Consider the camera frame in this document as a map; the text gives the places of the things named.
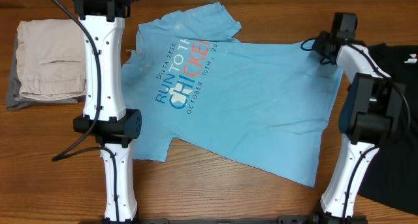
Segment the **light blue t-shirt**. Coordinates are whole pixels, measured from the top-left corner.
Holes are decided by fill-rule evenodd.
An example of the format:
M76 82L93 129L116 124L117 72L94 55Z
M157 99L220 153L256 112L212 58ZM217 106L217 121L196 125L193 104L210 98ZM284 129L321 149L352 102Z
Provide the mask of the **light blue t-shirt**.
M177 137L314 186L341 69L300 43L239 42L219 3L139 28L121 71L125 104L143 117L134 159L165 161Z

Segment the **shirt sleeve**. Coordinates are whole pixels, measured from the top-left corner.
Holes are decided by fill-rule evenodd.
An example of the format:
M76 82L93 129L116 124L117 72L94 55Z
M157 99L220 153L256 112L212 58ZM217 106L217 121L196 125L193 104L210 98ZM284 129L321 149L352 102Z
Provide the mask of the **shirt sleeve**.
M171 140L175 136L161 124L143 118L141 132L133 151L133 159L165 162Z
M229 40L240 29L241 24L233 19L220 3L192 8L185 12L176 11L141 24L140 32L162 33L188 39Z

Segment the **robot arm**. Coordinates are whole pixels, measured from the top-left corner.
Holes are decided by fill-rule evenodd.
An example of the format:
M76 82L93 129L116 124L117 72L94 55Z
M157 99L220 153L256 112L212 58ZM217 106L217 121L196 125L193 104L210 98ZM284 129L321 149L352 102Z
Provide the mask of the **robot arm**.
M365 217L353 217L355 198L371 160L393 138L398 124L404 86L388 83L390 76L355 41L356 26L355 14L336 13L331 33L321 32L312 46L342 68L351 85L338 122L340 156L309 223L367 223Z
M130 16L131 2L135 0L73 1L80 27L87 31L84 33L86 103L73 127L80 133L91 131L100 147L107 151L102 154L107 192L102 223L134 223L138 208L133 191L133 148L142 122L140 111L126 109L123 101L120 53L125 18Z

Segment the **wooden table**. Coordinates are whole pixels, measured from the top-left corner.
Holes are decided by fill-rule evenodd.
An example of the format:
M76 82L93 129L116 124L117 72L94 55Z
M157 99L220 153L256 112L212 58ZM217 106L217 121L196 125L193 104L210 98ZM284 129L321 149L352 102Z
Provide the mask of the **wooden table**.
M126 21L122 50L135 49L138 24L196 5L138 3ZM355 12L357 38L367 44L418 44L415 2L297 3L226 6L242 23L242 42L292 43L329 30L334 12ZM97 152L53 163L80 135L72 119L83 104L37 105L5 110L14 34L20 20L66 18L58 8L1 9L0 18L0 223L76 223L101 219L106 205L103 162ZM123 61L129 57L122 53ZM338 115L347 94L344 77L323 133L315 189L173 140L166 163L134 162L141 218L262 218L308 214L331 179L341 136ZM88 138L80 148L94 146ZM356 214L370 223L418 223L418 217L357 197Z

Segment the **white plastic casing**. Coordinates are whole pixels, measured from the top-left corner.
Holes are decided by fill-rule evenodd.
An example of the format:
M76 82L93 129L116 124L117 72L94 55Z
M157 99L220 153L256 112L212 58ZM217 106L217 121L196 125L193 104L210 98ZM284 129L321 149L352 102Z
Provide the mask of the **white plastic casing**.
M335 166L334 174L325 193L321 197L321 206L324 212L331 213L334 217L342 217L344 210L344 202L346 199L346 191L348 182L353 172L354 166L361 158L361 152L372 148L374 145L370 143L359 142L357 145L350 143L346 135L342 135L341 152ZM360 162L360 165L354 175L351 184L350 195L347 204L346 217L353 217L354 203L359 192L359 187L364 178L367 168L379 149L374 149L366 154L366 158Z
M91 35L100 53L101 105L103 109L99 114L99 120L108 121L109 117L116 117L119 120L126 114L120 80L120 51L125 19L115 18L114 22L107 22L105 16L86 16L85 20L80 21ZM83 114L89 115L90 119L93 119L97 104L97 69L93 49L87 40L84 34L87 96Z
M137 201L133 191L133 149L135 141L129 143L128 148L122 148L120 144L105 144L105 146L116 154L116 169L118 179L118 206L119 220L132 220L137 212ZM104 161L104 171L106 173L107 204L104 217L109 217L111 221L116 221L116 207L114 203L114 170L112 159L109 153L102 152Z
M361 45L354 45L356 48L362 50L372 61L373 59L368 54L368 49ZM363 55L358 53L358 51L352 49L350 46L344 45L340 48L337 56L337 66L341 67L344 70L344 73L350 80L350 83L353 82L354 76L356 73L370 74L373 77L381 78L381 76L373 71L373 68L370 66L369 62ZM386 72L378 67L378 65L373 61L375 67L387 77L391 77Z

